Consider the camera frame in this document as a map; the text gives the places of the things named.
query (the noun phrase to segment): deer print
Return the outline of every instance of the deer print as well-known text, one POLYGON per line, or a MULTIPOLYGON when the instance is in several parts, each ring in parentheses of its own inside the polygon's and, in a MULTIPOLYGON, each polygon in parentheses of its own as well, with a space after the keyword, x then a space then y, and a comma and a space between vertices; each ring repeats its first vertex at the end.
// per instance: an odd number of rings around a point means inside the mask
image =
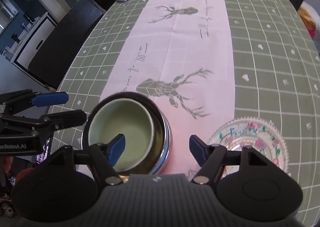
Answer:
POLYGON ((167 96, 169 97, 169 102, 173 107, 178 108, 180 103, 181 107, 185 109, 188 113, 190 113, 194 119, 198 119, 198 118, 208 116, 209 113, 205 113, 203 111, 203 106, 195 109, 188 108, 185 104, 185 101, 189 101, 192 99, 189 99, 180 95, 177 92, 177 89, 181 85, 194 84, 194 82, 189 81, 191 77, 199 76, 206 79, 207 75, 209 74, 212 74, 210 70, 205 70, 203 68, 200 68, 198 71, 191 73, 186 77, 184 76, 184 74, 179 75, 170 83, 166 83, 163 81, 155 81, 153 79, 147 79, 137 86, 137 92, 142 93, 147 97, 167 96))
POLYGON ((164 19, 169 19, 172 18, 174 15, 193 15, 198 13, 198 10, 196 8, 193 7, 189 7, 187 9, 175 9, 174 7, 166 7, 166 6, 157 6, 156 9, 161 9, 164 8, 166 11, 170 12, 167 15, 162 16, 161 19, 159 20, 152 20, 149 23, 156 23, 160 20, 164 20, 164 19))

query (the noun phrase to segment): grid pattern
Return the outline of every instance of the grid pattern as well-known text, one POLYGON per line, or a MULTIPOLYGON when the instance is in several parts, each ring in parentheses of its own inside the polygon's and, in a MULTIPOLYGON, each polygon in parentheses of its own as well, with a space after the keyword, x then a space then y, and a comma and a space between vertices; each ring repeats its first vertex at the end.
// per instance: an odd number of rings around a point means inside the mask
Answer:
POLYGON ((313 226, 320 209, 318 53, 289 0, 225 2, 234 52, 235 117, 262 117, 281 131, 289 172, 303 188, 296 217, 313 226))
MULTIPOLYGON (((58 91, 66 92, 69 101, 50 107, 49 113, 82 109, 87 115, 99 103, 109 75, 124 42, 149 0, 129 0, 115 4, 103 16, 80 49, 58 91)), ((56 131, 52 152, 62 145, 81 149, 83 127, 56 131)))

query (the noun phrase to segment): white table runner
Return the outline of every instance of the white table runner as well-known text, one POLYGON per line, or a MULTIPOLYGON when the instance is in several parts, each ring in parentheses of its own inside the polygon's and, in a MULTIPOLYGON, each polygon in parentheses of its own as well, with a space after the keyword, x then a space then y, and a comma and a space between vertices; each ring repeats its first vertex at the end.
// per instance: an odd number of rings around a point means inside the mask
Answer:
POLYGON ((224 0, 149 0, 134 25, 101 100, 121 91, 150 97, 172 129, 165 174, 199 169, 189 137, 207 142, 234 118, 233 51, 224 0))

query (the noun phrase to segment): green ceramic cup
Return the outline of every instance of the green ceramic cup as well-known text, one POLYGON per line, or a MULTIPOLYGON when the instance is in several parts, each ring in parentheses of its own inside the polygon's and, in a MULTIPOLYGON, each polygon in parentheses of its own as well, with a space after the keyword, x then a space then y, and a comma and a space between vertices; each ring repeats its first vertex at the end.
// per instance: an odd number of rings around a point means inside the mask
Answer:
POLYGON ((109 143, 118 134, 124 134, 125 149, 114 169, 122 172, 141 163, 153 145, 153 120, 141 103, 120 98, 104 105, 90 124, 88 144, 109 143))

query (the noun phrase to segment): decorative glass plate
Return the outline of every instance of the decorative glass plate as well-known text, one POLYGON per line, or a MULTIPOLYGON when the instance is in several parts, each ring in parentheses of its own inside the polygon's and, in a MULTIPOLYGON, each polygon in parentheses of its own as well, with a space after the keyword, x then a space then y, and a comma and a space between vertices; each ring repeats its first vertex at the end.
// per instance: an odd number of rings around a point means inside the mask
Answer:
MULTIPOLYGON (((284 139, 270 122, 260 118, 239 118, 227 122, 210 138, 208 144, 220 144, 227 150, 241 151, 252 146, 284 172, 288 172, 289 156, 284 139)), ((239 166, 226 166, 223 177, 237 172, 239 166)))

